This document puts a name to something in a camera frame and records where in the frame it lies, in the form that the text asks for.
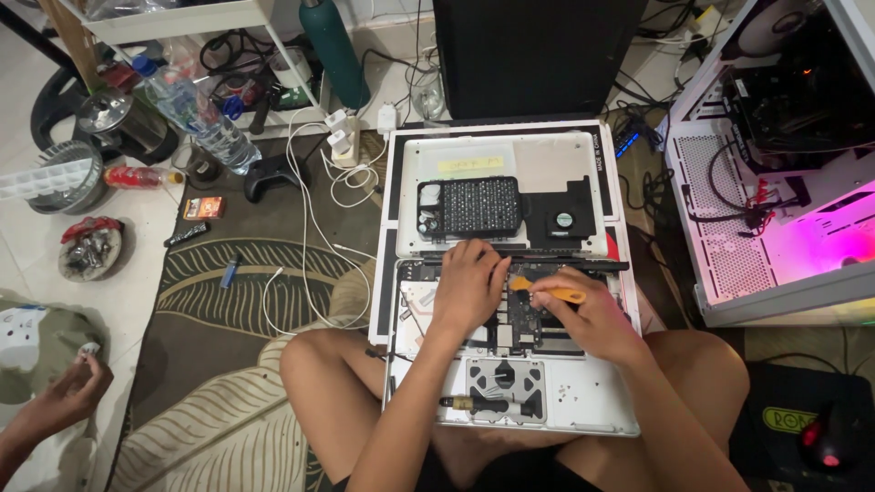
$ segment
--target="blue lighter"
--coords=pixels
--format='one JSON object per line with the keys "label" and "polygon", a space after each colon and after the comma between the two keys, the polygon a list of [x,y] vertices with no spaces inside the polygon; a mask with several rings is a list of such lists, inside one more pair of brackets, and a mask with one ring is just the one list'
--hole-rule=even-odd
{"label": "blue lighter", "polygon": [[225,267],[225,275],[221,276],[221,283],[219,287],[222,289],[227,289],[231,286],[231,279],[234,278],[234,274],[237,272],[237,266],[240,265],[240,253],[234,253],[230,260],[227,262],[227,266]]}

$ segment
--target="black shorts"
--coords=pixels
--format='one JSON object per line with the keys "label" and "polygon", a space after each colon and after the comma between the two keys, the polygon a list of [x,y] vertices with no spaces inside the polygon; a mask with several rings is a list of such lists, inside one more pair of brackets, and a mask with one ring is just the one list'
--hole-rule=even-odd
{"label": "black shorts", "polygon": [[[471,492],[515,492],[531,490],[574,490],[575,492],[602,492],[580,475],[556,461],[560,446],[532,449],[505,454],[486,465],[469,488]],[[349,477],[338,482],[333,492],[347,489]],[[416,480],[415,492],[458,492],[444,470],[438,454],[429,446],[422,471]]]}

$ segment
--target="game controller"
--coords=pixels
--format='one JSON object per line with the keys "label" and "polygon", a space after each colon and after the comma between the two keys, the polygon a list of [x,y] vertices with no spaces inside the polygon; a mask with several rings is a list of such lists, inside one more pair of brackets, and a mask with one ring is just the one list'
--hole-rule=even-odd
{"label": "game controller", "polygon": [[[309,183],[305,169],[303,167],[299,169],[306,186]],[[262,200],[266,190],[289,183],[297,186],[298,189],[301,187],[298,176],[292,172],[285,153],[282,153],[278,156],[257,160],[249,166],[246,179],[243,181],[243,194],[250,203],[258,203]]]}

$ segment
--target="green metal bottle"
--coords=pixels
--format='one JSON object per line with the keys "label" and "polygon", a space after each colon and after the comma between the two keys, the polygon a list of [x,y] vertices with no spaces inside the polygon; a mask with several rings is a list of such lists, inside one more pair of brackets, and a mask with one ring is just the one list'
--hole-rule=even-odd
{"label": "green metal bottle", "polygon": [[298,9],[301,25],[325,67],[325,75],[344,106],[358,109],[368,104],[371,91],[362,77],[353,43],[332,0],[304,0]]}

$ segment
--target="yellow logo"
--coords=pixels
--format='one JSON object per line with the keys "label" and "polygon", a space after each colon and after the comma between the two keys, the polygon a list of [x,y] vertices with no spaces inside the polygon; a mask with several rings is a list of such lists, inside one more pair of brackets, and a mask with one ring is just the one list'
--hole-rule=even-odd
{"label": "yellow logo", "polygon": [[763,422],[769,429],[798,434],[817,417],[816,413],[768,406],[763,410]]}

